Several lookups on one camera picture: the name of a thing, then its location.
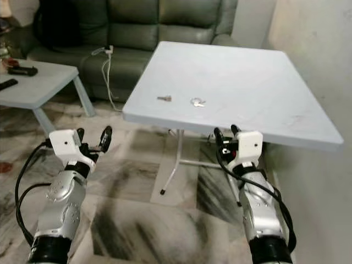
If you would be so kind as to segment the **black remote control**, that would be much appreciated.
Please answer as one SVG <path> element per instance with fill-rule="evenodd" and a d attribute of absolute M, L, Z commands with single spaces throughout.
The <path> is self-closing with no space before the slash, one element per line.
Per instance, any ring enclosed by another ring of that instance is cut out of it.
<path fill-rule="evenodd" d="M 9 79 L 7 81 L 3 81 L 0 83 L 0 90 L 3 91 L 7 88 L 10 88 L 10 86 L 17 85 L 19 82 L 16 79 Z"/>

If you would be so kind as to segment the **black bag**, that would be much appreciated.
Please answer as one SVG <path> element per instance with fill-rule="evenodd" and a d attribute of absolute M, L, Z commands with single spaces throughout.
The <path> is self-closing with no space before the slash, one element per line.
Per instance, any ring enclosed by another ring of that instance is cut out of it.
<path fill-rule="evenodd" d="M 49 50 L 83 45 L 78 10 L 70 3 L 39 7 L 32 30 L 38 42 Z"/>

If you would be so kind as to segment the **small white coffee table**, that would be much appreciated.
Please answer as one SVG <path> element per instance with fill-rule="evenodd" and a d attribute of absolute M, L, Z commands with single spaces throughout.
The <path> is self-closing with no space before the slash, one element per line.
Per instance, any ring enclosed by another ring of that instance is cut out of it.
<path fill-rule="evenodd" d="M 18 81 L 17 85 L 0 91 L 1 106 L 30 109 L 45 131 L 46 136 L 48 136 L 55 131 L 55 127 L 42 110 L 42 106 L 69 83 L 73 83 L 81 105 L 85 109 L 86 116 L 93 117 L 96 115 L 95 108 L 90 101 L 88 93 L 86 93 L 85 86 L 80 80 L 78 68 L 42 61 L 18 59 L 18 62 L 27 67 L 37 68 L 38 73 L 33 77 L 1 73 L 0 81 L 10 79 Z"/>

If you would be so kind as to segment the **cluttered shelf items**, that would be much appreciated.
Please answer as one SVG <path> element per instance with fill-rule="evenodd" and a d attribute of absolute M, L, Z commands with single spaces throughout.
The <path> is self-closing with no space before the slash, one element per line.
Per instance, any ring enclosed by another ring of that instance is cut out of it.
<path fill-rule="evenodd" d="M 11 24 L 10 20 L 8 18 L 0 17 L 1 54 L 5 59 L 14 58 L 14 41 L 11 34 L 13 30 L 14 26 Z"/>

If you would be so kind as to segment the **large white folding table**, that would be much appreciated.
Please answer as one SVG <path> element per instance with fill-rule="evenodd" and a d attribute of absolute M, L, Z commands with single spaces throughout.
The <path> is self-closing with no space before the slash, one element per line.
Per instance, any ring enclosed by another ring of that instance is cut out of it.
<path fill-rule="evenodd" d="M 171 102 L 158 100 L 171 96 Z M 160 42 L 123 108 L 126 121 L 208 134 L 238 125 L 273 144 L 344 153 L 344 138 L 283 51 Z"/>

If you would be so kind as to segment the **dark green leather sofa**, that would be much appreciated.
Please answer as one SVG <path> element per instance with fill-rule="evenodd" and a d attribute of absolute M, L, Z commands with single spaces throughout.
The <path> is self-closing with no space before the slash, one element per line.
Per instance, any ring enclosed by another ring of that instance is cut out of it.
<path fill-rule="evenodd" d="M 91 98 L 124 102 L 160 42 L 235 46 L 238 0 L 67 0 L 83 45 L 51 50 L 32 25 L 15 28 L 14 58 L 78 68 Z"/>

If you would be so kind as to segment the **black flat case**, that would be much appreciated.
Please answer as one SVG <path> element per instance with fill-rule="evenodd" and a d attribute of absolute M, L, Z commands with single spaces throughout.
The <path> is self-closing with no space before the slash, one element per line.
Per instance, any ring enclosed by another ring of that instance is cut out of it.
<path fill-rule="evenodd" d="M 10 75 L 22 75 L 27 77 L 33 77 L 37 75 L 38 69 L 36 67 L 22 67 L 19 65 L 8 67 L 7 73 Z"/>

